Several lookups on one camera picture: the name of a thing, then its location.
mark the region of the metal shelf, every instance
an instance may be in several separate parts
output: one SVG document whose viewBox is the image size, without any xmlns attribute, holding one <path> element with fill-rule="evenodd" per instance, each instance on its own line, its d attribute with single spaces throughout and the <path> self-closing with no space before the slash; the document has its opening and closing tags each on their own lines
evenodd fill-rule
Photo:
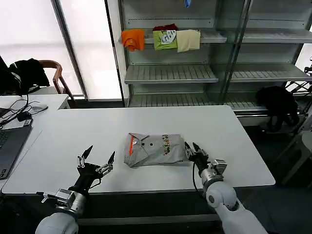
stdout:
<svg viewBox="0 0 312 234">
<path fill-rule="evenodd" d="M 312 81 L 295 65 L 289 63 L 237 63 L 231 82 Z"/>
<path fill-rule="evenodd" d="M 145 44 L 154 44 L 152 29 L 144 30 Z M 222 36 L 217 31 L 200 30 L 200 43 L 225 43 L 227 37 Z"/>
<path fill-rule="evenodd" d="M 131 65 L 126 84 L 214 83 L 218 79 L 208 65 Z"/>
<path fill-rule="evenodd" d="M 255 93 L 227 93 L 224 105 L 230 106 L 234 111 L 265 111 L 264 106 L 259 106 Z"/>
<path fill-rule="evenodd" d="M 308 30 L 246 30 L 242 43 L 312 43 Z"/>
<path fill-rule="evenodd" d="M 133 95 L 129 107 L 215 105 L 204 93 Z"/>
<path fill-rule="evenodd" d="M 205 93 L 133 95 L 129 107 L 217 105 L 217 99 L 218 94 Z M 255 93 L 228 93 L 224 105 L 234 111 L 266 110 L 257 104 Z"/>
</svg>

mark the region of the dark floor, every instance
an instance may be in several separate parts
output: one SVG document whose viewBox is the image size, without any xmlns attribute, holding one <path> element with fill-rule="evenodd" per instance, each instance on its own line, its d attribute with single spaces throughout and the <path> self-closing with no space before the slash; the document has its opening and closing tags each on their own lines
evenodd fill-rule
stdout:
<svg viewBox="0 0 312 234">
<path fill-rule="evenodd" d="M 119 102 L 77 102 L 73 108 L 122 107 Z M 281 178 L 300 156 L 286 155 L 279 162 L 276 156 L 290 141 L 288 135 L 266 134 L 257 127 L 246 128 L 254 145 L 276 179 L 276 185 L 253 192 L 244 205 L 250 209 L 270 233 L 310 234 L 312 233 L 312 191 L 306 187 L 312 181 L 312 162 L 307 161 L 286 186 L 280 185 Z M 1 233 L 34 233 L 35 224 L 20 217 L 18 213 L 0 206 Z M 81 227 L 81 234 L 95 232 L 126 231 L 131 233 L 223 233 L 217 223 L 179 223 L 165 225 L 127 225 L 114 227 Z"/>
</svg>

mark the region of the shelving unit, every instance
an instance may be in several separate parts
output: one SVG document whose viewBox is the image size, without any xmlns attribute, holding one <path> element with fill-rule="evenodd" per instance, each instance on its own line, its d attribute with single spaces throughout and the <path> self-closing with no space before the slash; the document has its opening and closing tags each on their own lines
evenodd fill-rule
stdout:
<svg viewBox="0 0 312 234">
<path fill-rule="evenodd" d="M 154 94 L 134 95 L 129 107 L 168 107 L 168 106 L 207 106 L 217 105 L 218 94 L 190 93 L 190 94 Z M 254 93 L 228 93 L 225 105 L 235 111 L 261 111 Z"/>
<path fill-rule="evenodd" d="M 234 32 L 227 33 L 229 40 Z M 242 43 L 312 43 L 312 32 L 305 29 L 246 29 Z"/>
<path fill-rule="evenodd" d="M 130 107 L 215 105 L 205 93 L 134 95 Z"/>
<path fill-rule="evenodd" d="M 122 30 L 145 32 L 144 51 L 125 50 L 129 107 L 218 105 L 224 97 L 221 104 L 240 114 L 263 116 L 258 90 L 312 81 L 294 65 L 302 44 L 312 43 L 310 0 L 196 0 L 190 8 L 183 1 L 120 0 L 120 6 Z M 172 23 L 201 31 L 200 49 L 155 51 L 153 28 Z"/>
<path fill-rule="evenodd" d="M 281 82 L 312 81 L 293 64 L 288 63 L 239 63 L 235 66 L 231 82 Z"/>
<path fill-rule="evenodd" d="M 200 31 L 200 43 L 225 43 L 226 36 L 223 36 L 220 32 L 209 31 L 205 29 L 198 29 Z M 144 29 L 144 42 L 145 44 L 154 44 L 153 30 Z"/>
<path fill-rule="evenodd" d="M 208 65 L 137 65 L 129 66 L 126 84 L 213 83 L 218 79 Z"/>
</svg>

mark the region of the laptop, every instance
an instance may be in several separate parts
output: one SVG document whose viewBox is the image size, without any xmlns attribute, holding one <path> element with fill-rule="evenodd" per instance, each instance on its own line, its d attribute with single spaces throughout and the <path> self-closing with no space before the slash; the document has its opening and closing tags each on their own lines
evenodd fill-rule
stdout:
<svg viewBox="0 0 312 234">
<path fill-rule="evenodd" d="M 0 179 L 8 176 L 31 129 L 32 126 L 30 124 L 20 128 L 0 130 Z"/>
</svg>

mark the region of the blue object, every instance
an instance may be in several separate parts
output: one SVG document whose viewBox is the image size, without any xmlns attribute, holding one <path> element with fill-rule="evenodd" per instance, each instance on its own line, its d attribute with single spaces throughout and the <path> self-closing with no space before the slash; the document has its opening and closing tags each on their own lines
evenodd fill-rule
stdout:
<svg viewBox="0 0 312 234">
<path fill-rule="evenodd" d="M 184 4 L 186 8 L 189 8 L 192 0 L 184 0 Z"/>
</svg>

